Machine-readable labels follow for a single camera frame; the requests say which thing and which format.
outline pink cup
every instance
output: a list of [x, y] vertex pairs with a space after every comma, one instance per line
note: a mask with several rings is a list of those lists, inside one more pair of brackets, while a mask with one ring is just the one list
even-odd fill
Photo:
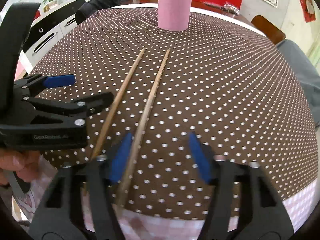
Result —
[[159, 0], [158, 27], [168, 31], [188, 29], [192, 0]]

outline finger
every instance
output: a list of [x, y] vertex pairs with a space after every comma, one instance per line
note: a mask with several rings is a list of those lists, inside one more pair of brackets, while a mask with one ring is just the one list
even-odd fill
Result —
[[26, 158], [25, 165], [30, 163], [38, 163], [39, 162], [39, 151], [25, 151], [23, 152], [23, 156]]
[[38, 163], [27, 164], [22, 170], [17, 171], [17, 176], [25, 182], [31, 182], [39, 177]]
[[20, 152], [0, 149], [0, 168], [8, 171], [19, 171], [26, 164], [26, 159]]
[[6, 186], [8, 184], [8, 180], [6, 179], [6, 177], [4, 176], [3, 170], [0, 169], [0, 185], [1, 186]]

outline pink checkered cloth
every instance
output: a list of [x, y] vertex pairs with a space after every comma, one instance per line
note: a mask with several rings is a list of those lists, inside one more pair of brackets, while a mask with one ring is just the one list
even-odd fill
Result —
[[[32, 221], [44, 191], [57, 172], [42, 156], [39, 160], [39, 167], [41, 176], [31, 183], [31, 189], [25, 195], [25, 198], [15, 197], [21, 210], [30, 221]], [[294, 196], [283, 201], [295, 232], [312, 212], [315, 189], [316, 180]], [[94, 231], [88, 195], [83, 196], [82, 205], [86, 228]], [[118, 220], [127, 240], [195, 240], [198, 238], [204, 223], [204, 220], [175, 220], [149, 217], [128, 210], [124, 210], [122, 217], [118, 218]], [[232, 217], [229, 231], [236, 229], [237, 223], [238, 217]]]

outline black puffer jacket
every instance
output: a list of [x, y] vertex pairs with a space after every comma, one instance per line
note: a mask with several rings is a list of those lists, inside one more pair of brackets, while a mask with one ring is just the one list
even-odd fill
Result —
[[113, 6], [118, 6], [123, 1], [128, 0], [91, 0], [85, 2], [79, 10], [77, 10], [75, 19], [77, 24], [84, 22], [87, 18], [89, 18], [96, 11], [101, 9], [108, 9]]

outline polka dot tablecloth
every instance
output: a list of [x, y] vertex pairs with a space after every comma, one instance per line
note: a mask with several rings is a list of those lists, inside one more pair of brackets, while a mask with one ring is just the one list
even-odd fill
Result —
[[[139, 123], [168, 48], [133, 175], [126, 209], [144, 215], [204, 219], [213, 188], [204, 184], [188, 149], [188, 134], [231, 162], [260, 163], [285, 200], [317, 178], [317, 143], [303, 91], [284, 57], [264, 36], [192, 12], [188, 30], [157, 27], [156, 8], [100, 10], [60, 40], [32, 73], [74, 74], [76, 84], [40, 98], [70, 102], [120, 89], [147, 48], [106, 138], [108, 147]], [[90, 116], [88, 147], [46, 151], [55, 167], [89, 160], [108, 109]], [[239, 210], [235, 182], [232, 216]]]

